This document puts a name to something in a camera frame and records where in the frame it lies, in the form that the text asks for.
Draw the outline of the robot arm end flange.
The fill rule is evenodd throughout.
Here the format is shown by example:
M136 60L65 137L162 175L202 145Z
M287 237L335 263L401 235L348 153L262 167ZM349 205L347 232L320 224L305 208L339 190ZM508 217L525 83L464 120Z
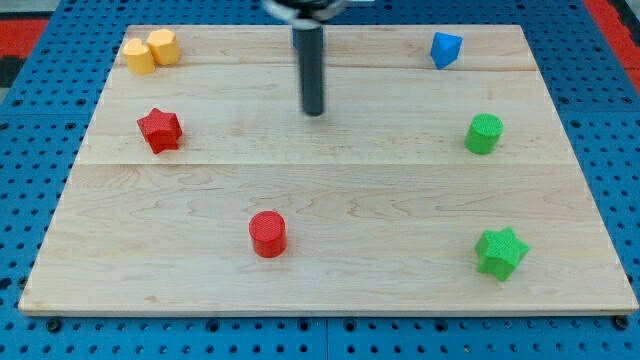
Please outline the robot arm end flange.
M272 17L295 27L314 27L343 12L349 0L262 0Z

